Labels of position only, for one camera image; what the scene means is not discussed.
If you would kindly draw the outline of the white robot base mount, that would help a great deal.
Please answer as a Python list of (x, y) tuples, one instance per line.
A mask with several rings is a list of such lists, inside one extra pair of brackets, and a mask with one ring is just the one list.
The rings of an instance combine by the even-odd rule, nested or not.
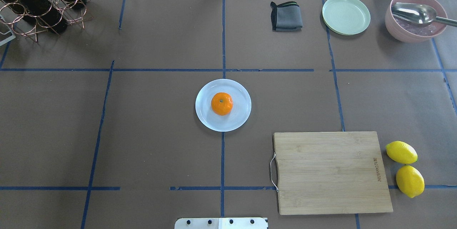
[(175, 229), (268, 229), (268, 219), (262, 217), (181, 218)]

